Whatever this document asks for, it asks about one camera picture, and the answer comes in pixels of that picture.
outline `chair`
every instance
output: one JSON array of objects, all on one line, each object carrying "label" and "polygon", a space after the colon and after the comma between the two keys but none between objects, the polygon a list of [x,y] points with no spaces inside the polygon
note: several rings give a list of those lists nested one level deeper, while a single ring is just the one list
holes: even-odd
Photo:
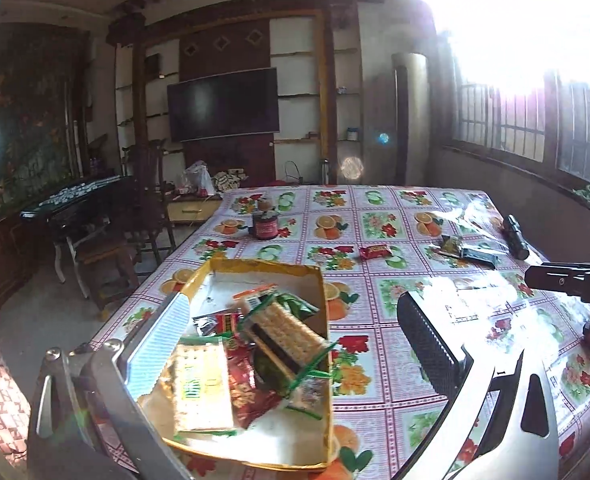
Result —
[{"label": "chair", "polygon": [[[77,246],[76,261],[83,281],[88,286],[91,300],[98,306],[102,320],[108,318],[106,305],[113,301],[130,296],[139,286],[133,260],[129,251],[129,245],[122,233],[102,232],[86,240]],[[97,273],[90,270],[90,266],[108,258],[113,258],[121,277],[126,280],[127,286],[118,292],[106,295],[102,292],[102,283]]]},{"label": "chair", "polygon": [[[124,205],[124,214],[119,225],[131,234],[130,243],[136,248],[134,261],[142,261],[142,253],[152,251],[157,265],[163,259],[160,251],[168,251],[166,256],[177,248],[173,225],[166,208],[168,186],[163,174],[164,140],[150,140],[146,146],[133,145],[123,148],[126,173],[134,176],[134,203]],[[156,238],[166,228],[169,247],[158,247]],[[150,272],[139,272],[144,276]]]}]

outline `bolt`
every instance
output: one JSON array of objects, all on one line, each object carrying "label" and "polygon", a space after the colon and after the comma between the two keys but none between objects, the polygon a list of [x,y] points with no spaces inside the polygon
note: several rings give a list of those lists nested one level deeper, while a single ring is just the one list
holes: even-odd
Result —
[{"label": "bolt", "polygon": [[46,360],[47,361],[57,361],[60,358],[61,352],[59,348],[49,348],[46,351]]},{"label": "bolt", "polygon": [[113,352],[117,352],[121,348],[122,342],[119,339],[109,339],[104,343],[104,346]]}]

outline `yellow box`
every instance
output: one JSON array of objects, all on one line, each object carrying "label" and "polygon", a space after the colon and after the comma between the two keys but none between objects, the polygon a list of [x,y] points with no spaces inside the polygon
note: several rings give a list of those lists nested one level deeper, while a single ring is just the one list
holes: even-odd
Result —
[{"label": "yellow box", "polygon": [[[295,266],[264,260],[211,258],[182,287],[191,301],[191,316],[217,310],[217,298],[229,303],[236,293],[266,283],[276,283],[319,309],[306,325],[328,338],[324,282],[318,267]],[[319,364],[328,372],[330,354]],[[324,399],[323,420],[293,410],[275,408],[255,420],[236,436],[195,435],[189,444],[173,440],[172,405],[159,381],[149,396],[138,401],[153,426],[171,447],[217,460],[236,460],[245,465],[277,471],[319,471],[334,460],[339,446],[332,434],[332,392]]]}]

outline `flat screen tv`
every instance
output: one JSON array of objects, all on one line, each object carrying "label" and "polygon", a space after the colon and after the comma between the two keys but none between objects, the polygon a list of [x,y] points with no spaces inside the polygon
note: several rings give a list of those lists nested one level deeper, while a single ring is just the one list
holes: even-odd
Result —
[{"label": "flat screen tv", "polygon": [[192,79],[167,92],[175,142],[280,130],[276,68]]}]

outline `tablecloth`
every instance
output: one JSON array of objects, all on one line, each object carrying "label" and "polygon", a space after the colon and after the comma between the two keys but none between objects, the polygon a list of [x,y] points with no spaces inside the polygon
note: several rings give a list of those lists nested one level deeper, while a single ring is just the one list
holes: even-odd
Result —
[{"label": "tablecloth", "polygon": [[[251,238],[251,212],[262,196],[280,213],[278,237]],[[227,192],[216,214],[171,254],[117,310],[93,344],[123,339],[164,300],[179,269],[207,259],[263,258],[321,267],[327,285],[333,352],[333,424],[339,443],[357,462],[338,459],[319,479],[391,478],[445,405],[427,381],[396,320],[397,298],[418,291],[443,306],[458,333],[489,351],[517,354],[529,340],[547,368],[555,402],[562,461],[590,439],[590,352],[581,344],[590,305],[565,294],[532,290],[524,271],[540,264],[536,250],[526,262],[502,252],[497,270],[435,252],[442,234],[467,245],[504,251],[502,216],[478,190],[390,186],[300,186]],[[386,243],[393,256],[362,261],[360,246]],[[494,398],[454,468],[468,463],[481,439]],[[105,439],[115,460],[131,461],[110,428]],[[309,478],[304,473],[256,470],[230,462],[185,457],[197,477],[231,480]]]}]

